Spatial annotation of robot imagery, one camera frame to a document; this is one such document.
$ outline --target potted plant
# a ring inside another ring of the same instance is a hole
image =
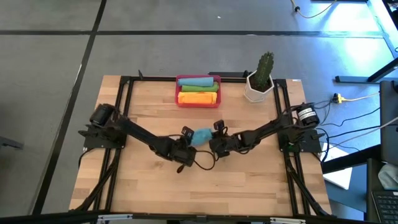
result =
[[[261,56],[257,70],[246,78],[243,95],[251,102],[262,102],[266,94],[274,88],[271,71],[274,66],[274,54],[267,52]]]

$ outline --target blue object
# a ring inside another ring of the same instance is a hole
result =
[[[203,77],[203,78],[180,78],[178,79],[178,85],[193,85],[193,86],[203,86],[211,87],[213,86],[213,77]]]
[[[210,128],[197,129],[192,136],[191,146],[201,146],[213,138]]]

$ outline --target yellow cable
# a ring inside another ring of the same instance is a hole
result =
[[[296,3],[294,2],[294,0],[290,0],[290,1],[293,4],[293,9],[295,9],[297,7]],[[330,8],[330,6],[332,6],[336,2],[337,2],[337,0],[333,1],[328,7],[326,7],[326,9],[322,10],[318,14],[315,14],[314,16],[304,16],[303,14],[301,14],[300,10],[297,10],[297,12],[300,14],[300,16],[302,16],[302,17],[304,17],[306,19],[311,19],[311,18],[314,18],[315,16],[319,16],[320,14],[324,13],[326,10],[328,10],[328,8]]]
[[[342,101],[356,101],[356,100],[362,100],[362,99],[365,99],[365,98],[368,98],[368,97],[371,97],[371,96],[374,96],[374,95],[378,95],[378,94],[380,94],[380,93],[373,93],[373,94],[370,94],[368,96],[363,96],[363,97],[359,97],[359,98],[356,98],[356,99],[346,99],[344,97],[341,97],[341,100]]]

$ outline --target green cloth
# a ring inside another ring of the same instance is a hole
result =
[[[217,90],[218,90],[218,82],[214,82],[212,87],[182,85],[181,89],[182,92],[200,92],[200,91],[217,92]]]

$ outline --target keyboard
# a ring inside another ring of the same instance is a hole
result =
[[[398,192],[373,191],[372,197],[380,222],[398,224]]]

